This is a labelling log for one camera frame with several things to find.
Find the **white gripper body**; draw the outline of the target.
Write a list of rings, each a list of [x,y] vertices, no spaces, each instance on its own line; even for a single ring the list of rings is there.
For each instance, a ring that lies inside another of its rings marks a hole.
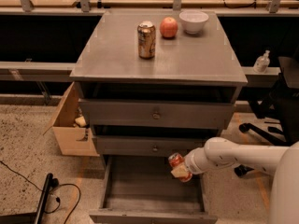
[[[207,171],[208,159],[202,147],[196,148],[185,156],[185,165],[193,175],[200,175]]]

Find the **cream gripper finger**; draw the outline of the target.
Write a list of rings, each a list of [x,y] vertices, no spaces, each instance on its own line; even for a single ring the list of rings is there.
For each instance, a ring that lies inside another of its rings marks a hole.
[[[188,171],[185,163],[183,162],[177,165],[176,167],[174,167],[173,170],[171,171],[171,174],[175,178],[187,178],[190,176],[191,173]]]

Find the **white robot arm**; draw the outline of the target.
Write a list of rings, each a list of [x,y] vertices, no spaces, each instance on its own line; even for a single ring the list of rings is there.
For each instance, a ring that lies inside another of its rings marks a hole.
[[[187,182],[193,175],[212,169],[244,165],[272,175],[267,224],[299,223],[299,143],[290,147],[239,145],[222,137],[208,139],[182,157],[168,158],[174,178]]]

